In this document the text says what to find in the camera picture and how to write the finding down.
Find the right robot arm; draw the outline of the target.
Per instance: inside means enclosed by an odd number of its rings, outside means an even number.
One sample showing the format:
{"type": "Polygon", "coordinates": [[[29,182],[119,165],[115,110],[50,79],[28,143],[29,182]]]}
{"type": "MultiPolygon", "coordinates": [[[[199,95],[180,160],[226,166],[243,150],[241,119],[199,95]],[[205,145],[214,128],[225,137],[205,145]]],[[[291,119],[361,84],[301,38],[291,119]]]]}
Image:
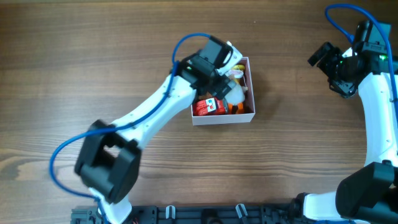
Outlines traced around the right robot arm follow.
{"type": "Polygon", "coordinates": [[[334,192],[301,193],[293,199],[291,220],[312,223],[397,223],[397,100],[392,93],[387,44],[391,25],[361,21],[351,47],[342,52],[325,42],[309,59],[343,98],[358,94],[366,125],[363,168],[343,179],[334,192]]]}

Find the white rattle drum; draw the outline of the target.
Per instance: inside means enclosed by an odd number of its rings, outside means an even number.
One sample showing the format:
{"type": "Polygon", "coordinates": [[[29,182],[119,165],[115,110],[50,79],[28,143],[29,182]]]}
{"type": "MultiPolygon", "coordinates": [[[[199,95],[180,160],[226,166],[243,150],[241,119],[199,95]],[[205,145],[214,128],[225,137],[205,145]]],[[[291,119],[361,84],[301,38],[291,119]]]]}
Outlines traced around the white rattle drum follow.
{"type": "Polygon", "coordinates": [[[242,70],[229,70],[226,75],[240,86],[246,87],[246,79],[242,70]]]}

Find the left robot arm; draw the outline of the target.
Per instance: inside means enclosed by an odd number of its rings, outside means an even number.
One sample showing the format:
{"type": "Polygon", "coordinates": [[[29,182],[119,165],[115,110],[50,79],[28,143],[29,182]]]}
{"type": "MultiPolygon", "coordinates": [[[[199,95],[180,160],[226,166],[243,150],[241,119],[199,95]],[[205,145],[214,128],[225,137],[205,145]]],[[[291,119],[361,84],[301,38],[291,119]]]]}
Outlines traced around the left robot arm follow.
{"type": "Polygon", "coordinates": [[[205,47],[174,60],[158,90],[129,114],[106,124],[97,120],[85,134],[75,172],[98,202],[104,223],[124,223],[132,212],[128,193],[136,183],[144,148],[199,93],[223,98],[234,87],[226,76],[242,54],[231,42],[208,36],[205,47]]]}

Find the pink cardboard box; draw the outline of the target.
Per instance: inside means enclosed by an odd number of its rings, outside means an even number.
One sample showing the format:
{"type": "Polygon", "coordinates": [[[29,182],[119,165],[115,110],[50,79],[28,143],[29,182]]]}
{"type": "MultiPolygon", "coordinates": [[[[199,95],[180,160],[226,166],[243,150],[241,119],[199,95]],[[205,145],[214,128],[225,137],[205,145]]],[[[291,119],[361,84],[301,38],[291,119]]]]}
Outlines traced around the pink cardboard box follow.
{"type": "Polygon", "coordinates": [[[214,125],[214,124],[233,124],[233,123],[250,123],[256,114],[254,102],[254,93],[252,89],[251,68],[248,57],[243,57],[239,64],[245,66],[244,81],[248,91],[245,93],[244,113],[243,114],[224,114],[211,116],[194,116],[193,108],[191,108],[192,124],[194,126],[214,125]]]}

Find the yellow rattle drum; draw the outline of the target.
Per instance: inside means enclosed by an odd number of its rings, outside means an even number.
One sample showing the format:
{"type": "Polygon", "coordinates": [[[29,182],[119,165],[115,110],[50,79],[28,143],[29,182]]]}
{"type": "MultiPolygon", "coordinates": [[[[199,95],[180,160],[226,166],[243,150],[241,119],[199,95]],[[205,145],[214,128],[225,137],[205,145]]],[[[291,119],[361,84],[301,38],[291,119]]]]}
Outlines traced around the yellow rattle drum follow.
{"type": "Polygon", "coordinates": [[[232,70],[241,70],[241,71],[245,71],[245,69],[246,69],[246,67],[241,64],[237,64],[232,68],[232,70]]]}

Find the red toy fire truck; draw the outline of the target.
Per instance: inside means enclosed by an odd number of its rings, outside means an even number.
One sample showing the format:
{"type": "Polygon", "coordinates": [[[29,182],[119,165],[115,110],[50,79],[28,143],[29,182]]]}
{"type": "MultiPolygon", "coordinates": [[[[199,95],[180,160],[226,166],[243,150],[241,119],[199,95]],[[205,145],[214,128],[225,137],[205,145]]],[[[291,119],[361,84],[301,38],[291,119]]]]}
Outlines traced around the red toy fire truck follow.
{"type": "Polygon", "coordinates": [[[208,98],[197,101],[193,105],[194,116],[215,116],[228,113],[228,105],[224,100],[208,98]]]}

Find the white plush duck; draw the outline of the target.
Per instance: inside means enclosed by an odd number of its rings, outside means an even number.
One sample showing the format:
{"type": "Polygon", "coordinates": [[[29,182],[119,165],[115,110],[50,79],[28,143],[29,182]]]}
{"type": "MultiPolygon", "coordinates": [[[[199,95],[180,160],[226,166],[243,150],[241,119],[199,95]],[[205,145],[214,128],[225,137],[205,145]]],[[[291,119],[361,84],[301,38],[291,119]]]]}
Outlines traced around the white plush duck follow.
{"type": "Polygon", "coordinates": [[[225,95],[225,100],[228,105],[228,114],[243,114],[244,101],[246,99],[245,93],[248,91],[246,86],[236,84],[229,93],[225,95]]]}

